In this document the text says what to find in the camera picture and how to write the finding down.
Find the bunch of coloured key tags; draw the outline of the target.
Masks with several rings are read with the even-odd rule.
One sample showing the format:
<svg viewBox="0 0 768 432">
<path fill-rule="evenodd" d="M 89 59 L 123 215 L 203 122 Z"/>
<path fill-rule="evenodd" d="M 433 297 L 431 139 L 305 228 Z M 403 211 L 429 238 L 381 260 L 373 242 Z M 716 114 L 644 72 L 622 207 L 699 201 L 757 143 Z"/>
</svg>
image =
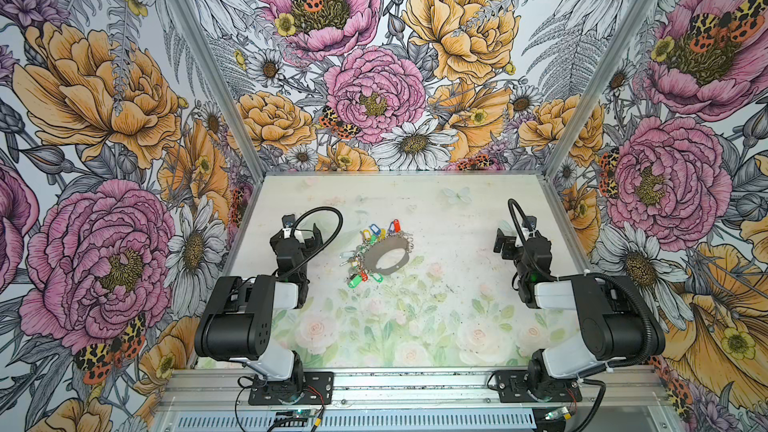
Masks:
<svg viewBox="0 0 768 432">
<path fill-rule="evenodd" d="M 343 262 L 349 267 L 346 279 L 349 289 L 368 281 L 381 283 L 385 276 L 394 274 L 409 262 L 412 241 L 398 219 L 392 220 L 386 229 L 371 224 L 361 231 L 361 236 L 361 244 L 346 254 Z M 382 259 L 391 252 L 401 252 L 400 258 L 382 266 Z"/>
</svg>

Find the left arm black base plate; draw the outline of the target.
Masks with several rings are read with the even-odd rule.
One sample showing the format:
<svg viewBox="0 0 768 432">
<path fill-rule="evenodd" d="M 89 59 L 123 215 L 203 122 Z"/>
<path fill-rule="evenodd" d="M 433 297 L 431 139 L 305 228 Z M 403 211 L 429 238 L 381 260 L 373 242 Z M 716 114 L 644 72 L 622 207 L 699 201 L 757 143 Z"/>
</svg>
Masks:
<svg viewBox="0 0 768 432">
<path fill-rule="evenodd" d="M 335 374 L 329 371 L 303 372 L 283 381 L 253 385 L 247 402 L 250 406 L 329 405 Z"/>
</svg>

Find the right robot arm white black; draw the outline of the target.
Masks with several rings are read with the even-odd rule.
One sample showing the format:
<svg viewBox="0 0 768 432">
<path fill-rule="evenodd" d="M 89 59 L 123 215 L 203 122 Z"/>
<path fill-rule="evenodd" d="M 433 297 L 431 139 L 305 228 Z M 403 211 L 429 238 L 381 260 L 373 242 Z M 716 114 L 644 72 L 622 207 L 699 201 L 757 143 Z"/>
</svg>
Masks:
<svg viewBox="0 0 768 432">
<path fill-rule="evenodd" d="M 634 282 L 597 272 L 556 277 L 551 242 L 519 227 L 496 232 L 493 251 L 514 263 L 513 289 L 532 310 L 571 311 L 577 332 L 532 353 L 524 371 L 499 371 L 502 401 L 545 402 L 580 398 L 579 384 L 612 369 L 641 364 L 662 353 L 662 327 Z"/>
</svg>

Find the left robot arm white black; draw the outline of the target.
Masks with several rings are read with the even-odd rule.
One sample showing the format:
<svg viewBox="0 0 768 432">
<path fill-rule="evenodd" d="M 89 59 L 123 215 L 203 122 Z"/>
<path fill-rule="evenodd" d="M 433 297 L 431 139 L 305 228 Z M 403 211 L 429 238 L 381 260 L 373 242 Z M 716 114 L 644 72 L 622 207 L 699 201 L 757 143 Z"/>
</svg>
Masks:
<svg viewBox="0 0 768 432">
<path fill-rule="evenodd" d="M 198 357 L 239 364 L 253 373 L 251 405 L 295 404 L 309 391 L 298 353 L 271 337 L 272 322 L 278 313 L 305 305 L 307 265 L 324 241 L 317 226 L 300 229 L 293 215 L 282 222 L 270 238 L 277 273 L 219 278 L 194 336 Z"/>
</svg>

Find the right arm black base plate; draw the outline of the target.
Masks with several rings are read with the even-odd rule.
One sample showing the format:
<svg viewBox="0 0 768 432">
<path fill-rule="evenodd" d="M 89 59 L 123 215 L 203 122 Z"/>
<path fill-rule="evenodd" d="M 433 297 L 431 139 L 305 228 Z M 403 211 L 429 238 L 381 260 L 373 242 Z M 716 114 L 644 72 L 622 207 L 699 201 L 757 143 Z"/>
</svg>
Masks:
<svg viewBox="0 0 768 432">
<path fill-rule="evenodd" d="M 522 369 L 494 371 L 486 387 L 498 394 L 501 403 L 578 403 L 582 400 L 575 381 L 548 376 L 535 381 Z"/>
</svg>

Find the metal key organizer plate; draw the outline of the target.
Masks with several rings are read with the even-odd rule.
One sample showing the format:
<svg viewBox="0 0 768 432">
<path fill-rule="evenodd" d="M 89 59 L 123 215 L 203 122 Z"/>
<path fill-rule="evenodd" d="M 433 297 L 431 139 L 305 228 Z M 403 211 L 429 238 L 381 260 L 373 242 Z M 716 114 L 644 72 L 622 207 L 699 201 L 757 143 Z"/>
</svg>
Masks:
<svg viewBox="0 0 768 432">
<path fill-rule="evenodd" d="M 389 276 L 410 262 L 413 247 L 411 234 L 393 233 L 383 238 L 378 237 L 374 243 L 359 246 L 350 262 L 369 276 Z"/>
</svg>

